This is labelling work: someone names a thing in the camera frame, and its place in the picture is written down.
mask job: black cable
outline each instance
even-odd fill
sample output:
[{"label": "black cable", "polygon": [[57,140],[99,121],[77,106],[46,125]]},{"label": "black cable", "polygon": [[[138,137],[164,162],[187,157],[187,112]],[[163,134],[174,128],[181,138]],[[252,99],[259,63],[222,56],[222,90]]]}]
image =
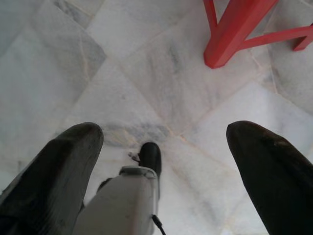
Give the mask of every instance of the black cable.
[{"label": "black cable", "polygon": [[158,227],[158,229],[160,229],[162,235],[166,235],[165,231],[162,228],[162,223],[160,219],[155,214],[152,215],[152,220],[155,223],[155,225]]}]

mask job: marble floor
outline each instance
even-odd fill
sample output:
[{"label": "marble floor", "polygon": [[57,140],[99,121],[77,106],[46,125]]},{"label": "marble floor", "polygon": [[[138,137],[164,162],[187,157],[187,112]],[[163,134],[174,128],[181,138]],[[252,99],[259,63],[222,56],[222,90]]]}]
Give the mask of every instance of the marble floor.
[{"label": "marble floor", "polygon": [[[215,3],[220,18],[228,0]],[[308,26],[312,13],[312,0],[280,0],[250,37]],[[0,31],[1,190],[47,141],[92,121],[105,144],[85,203],[155,141],[167,234],[266,235],[227,125],[256,122],[313,161],[313,45],[242,50],[212,70],[202,0],[5,0]]]}]

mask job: floor tile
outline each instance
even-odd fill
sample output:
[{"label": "floor tile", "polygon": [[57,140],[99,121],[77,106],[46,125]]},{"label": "floor tile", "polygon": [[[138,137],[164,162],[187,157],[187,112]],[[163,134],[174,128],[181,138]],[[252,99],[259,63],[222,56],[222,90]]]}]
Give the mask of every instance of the floor tile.
[{"label": "floor tile", "polygon": [[[217,235],[217,227],[212,224],[210,216],[207,216],[206,209],[199,204],[192,189],[171,168],[168,158],[164,157],[162,161],[158,217],[166,234],[179,231],[181,235]],[[154,234],[161,233],[156,229]]]},{"label": "floor tile", "polygon": [[105,0],[67,0],[90,16],[94,16]]},{"label": "floor tile", "polygon": [[66,0],[53,0],[53,3],[81,27],[87,28],[91,20],[91,16],[87,15],[85,12],[81,11],[78,7]]},{"label": "floor tile", "polygon": [[199,2],[201,0],[106,0],[88,31],[105,51],[123,59],[176,23]]},{"label": "floor tile", "polygon": [[237,169],[226,141],[226,129],[239,120],[253,121],[288,139],[307,155],[313,143],[313,117],[277,94],[251,82],[203,118],[183,136],[216,160]]},{"label": "floor tile", "polygon": [[104,63],[70,110],[61,131],[85,121],[100,125],[105,145],[112,147],[139,147],[145,141],[163,142],[170,135],[152,107],[111,60]]},{"label": "floor tile", "polygon": [[255,79],[255,81],[257,81],[259,84],[261,84],[263,87],[270,90],[271,92],[277,93],[272,69],[262,71],[260,75]]},{"label": "floor tile", "polygon": [[307,2],[309,5],[313,7],[313,0],[302,0],[304,2]]},{"label": "floor tile", "polygon": [[0,1],[0,57],[43,2],[44,0]]},{"label": "floor tile", "polygon": [[246,193],[228,220],[234,235],[267,235],[268,232]]},{"label": "floor tile", "polygon": [[248,49],[252,58],[256,61],[261,70],[271,69],[271,60],[268,53],[268,46],[259,46]]},{"label": "floor tile", "polygon": [[105,60],[101,48],[47,1],[0,59],[0,141],[29,162]]},{"label": "floor tile", "polygon": [[[281,1],[268,31],[309,26],[312,23],[312,8],[299,1]],[[278,92],[313,114],[313,44],[304,51],[294,52],[295,41],[281,42],[269,46],[274,80]]]},{"label": "floor tile", "polygon": [[203,52],[209,36],[201,5],[123,62],[130,79],[174,133],[199,120],[259,71],[247,50],[223,68],[207,67]]},{"label": "floor tile", "polygon": [[179,138],[160,148],[163,158],[192,191],[205,220],[220,231],[244,194],[240,175]]}]

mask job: small black object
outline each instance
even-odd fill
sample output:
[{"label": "small black object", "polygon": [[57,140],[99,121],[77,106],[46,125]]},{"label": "small black object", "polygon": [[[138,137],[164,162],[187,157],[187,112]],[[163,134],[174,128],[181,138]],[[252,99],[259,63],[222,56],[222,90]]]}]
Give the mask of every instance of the small black object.
[{"label": "small black object", "polygon": [[139,166],[148,167],[154,170],[160,178],[162,172],[161,151],[159,146],[153,142],[143,144],[138,154],[140,162]]},{"label": "small black object", "polygon": [[162,228],[162,223],[160,219],[155,214],[152,215],[152,220],[155,223],[155,225],[158,227],[158,229],[160,229],[162,235],[166,235],[165,231]]}]

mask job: red plastic stool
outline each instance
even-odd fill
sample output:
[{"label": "red plastic stool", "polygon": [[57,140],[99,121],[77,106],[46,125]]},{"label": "red plastic stool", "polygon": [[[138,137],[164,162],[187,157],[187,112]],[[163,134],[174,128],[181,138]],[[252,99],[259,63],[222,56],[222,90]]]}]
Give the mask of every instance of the red plastic stool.
[{"label": "red plastic stool", "polygon": [[213,0],[203,1],[211,29],[211,39],[204,52],[204,62],[213,69],[224,66],[242,49],[299,38],[293,49],[299,51],[313,42],[313,24],[246,40],[279,0],[230,0],[219,23]]}]

